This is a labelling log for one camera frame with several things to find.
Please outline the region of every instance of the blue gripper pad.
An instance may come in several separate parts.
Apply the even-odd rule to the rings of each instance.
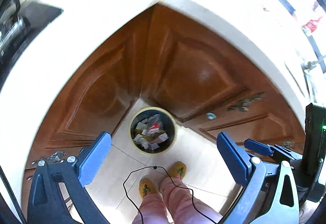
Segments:
[[[250,157],[247,152],[238,147],[226,132],[218,134],[216,145],[234,181],[244,187],[247,186],[251,174]]]
[[[85,147],[77,157],[76,173],[82,186],[90,184],[111,149],[111,135],[102,131],[92,145]]]
[[[271,156],[273,154],[273,151],[271,148],[263,143],[260,143],[258,141],[252,140],[252,139],[246,139],[244,141],[244,146],[248,150],[252,150],[255,153],[258,153],[263,156]]]

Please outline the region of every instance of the trash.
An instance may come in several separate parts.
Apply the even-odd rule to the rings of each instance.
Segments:
[[[138,122],[135,133],[136,137],[133,141],[141,145],[144,149],[149,150],[159,148],[159,144],[169,138],[164,131],[160,114],[153,115]]]

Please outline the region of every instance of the wooden cabinet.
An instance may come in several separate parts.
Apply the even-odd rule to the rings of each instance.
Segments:
[[[242,146],[252,138],[303,150],[304,131],[268,78],[222,37],[157,4],[109,37],[69,79],[38,130],[25,174],[39,159],[78,155],[103,130],[114,135],[139,97],[212,141],[226,131]],[[24,180],[23,196],[28,185]]]

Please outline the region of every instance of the black cable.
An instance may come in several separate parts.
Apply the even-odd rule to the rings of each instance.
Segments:
[[[25,219],[25,217],[24,217],[24,215],[23,215],[23,213],[22,213],[22,210],[21,210],[21,208],[20,208],[20,206],[19,206],[19,204],[18,204],[18,201],[17,201],[17,199],[16,199],[16,197],[15,197],[15,194],[14,194],[14,192],[12,191],[11,186],[10,186],[10,184],[9,184],[9,182],[8,182],[8,180],[7,180],[7,178],[6,178],[6,176],[4,175],[4,172],[3,172],[2,168],[1,168],[1,166],[0,166],[0,177],[1,177],[1,180],[2,180],[2,182],[3,182],[3,184],[4,184],[4,186],[5,186],[6,189],[7,189],[7,192],[8,192],[8,194],[9,194],[11,200],[12,200],[12,203],[13,203],[14,206],[15,206],[15,209],[16,209],[16,211],[17,211],[17,214],[19,215],[19,218],[20,218],[21,221],[22,221],[22,224],[27,224],[27,221],[26,221],[26,219]]]
[[[217,222],[215,222],[215,221],[212,220],[210,217],[206,216],[205,214],[203,214],[202,212],[200,212],[200,211],[196,208],[195,203],[194,203],[194,191],[193,191],[193,189],[191,189],[191,188],[186,188],[186,187],[181,187],[181,186],[177,186],[177,185],[173,182],[173,180],[172,180],[171,176],[169,175],[169,173],[168,173],[168,172],[165,170],[165,168],[162,167],[162,166],[147,166],[147,167],[144,167],[144,168],[141,168],[141,169],[138,169],[138,170],[132,171],[132,172],[129,174],[128,178],[123,182],[123,188],[124,188],[124,191],[125,191],[125,193],[126,193],[126,196],[127,196],[127,198],[132,202],[132,204],[136,207],[136,209],[138,210],[138,212],[139,212],[139,214],[140,214],[140,216],[141,216],[141,223],[142,223],[142,224],[144,224],[144,218],[143,218],[143,215],[142,215],[141,211],[139,210],[139,208],[136,206],[136,204],[135,204],[135,203],[134,203],[134,202],[133,202],[133,201],[128,197],[128,193],[127,193],[127,190],[126,190],[124,184],[125,184],[126,181],[129,179],[129,177],[130,177],[130,175],[131,175],[132,173],[137,172],[137,171],[139,171],[139,170],[146,169],[146,168],[153,168],[154,170],[156,170],[157,168],[162,168],[162,169],[166,172],[166,174],[168,175],[168,177],[171,179],[172,183],[173,183],[176,187],[179,187],[179,188],[182,188],[182,189],[188,189],[188,190],[191,190],[191,191],[192,191],[192,205],[194,206],[194,209],[195,209],[198,213],[200,213],[201,215],[203,215],[205,218],[209,219],[209,220],[210,220],[211,222],[213,222],[214,224],[217,224]]]

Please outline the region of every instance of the white countertop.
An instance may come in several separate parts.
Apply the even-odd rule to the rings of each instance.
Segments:
[[[278,87],[304,125],[305,106],[309,102],[304,96],[307,91],[300,65],[294,60],[296,49],[311,47],[277,0],[37,1],[61,7],[64,12],[22,54],[0,93],[0,165],[19,202],[30,147],[57,94],[103,41],[156,2],[192,17],[242,51]],[[264,12],[263,6],[271,12]],[[282,26],[277,16],[282,18]],[[288,67],[303,86],[304,94],[284,61],[290,64]],[[0,192],[9,202],[2,183]]]

